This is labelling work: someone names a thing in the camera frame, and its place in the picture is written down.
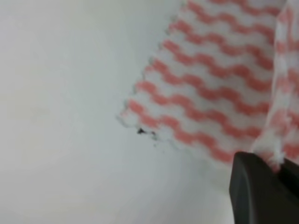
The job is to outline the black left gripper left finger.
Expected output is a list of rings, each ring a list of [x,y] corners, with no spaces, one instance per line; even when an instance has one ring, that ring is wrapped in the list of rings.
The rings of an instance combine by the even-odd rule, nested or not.
[[[236,224],[299,224],[299,198],[255,154],[235,154],[229,194]]]

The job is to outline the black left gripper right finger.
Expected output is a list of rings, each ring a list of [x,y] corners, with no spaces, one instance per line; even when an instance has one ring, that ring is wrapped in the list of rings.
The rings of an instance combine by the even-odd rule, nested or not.
[[[279,171],[279,180],[296,197],[299,197],[299,166],[285,159]]]

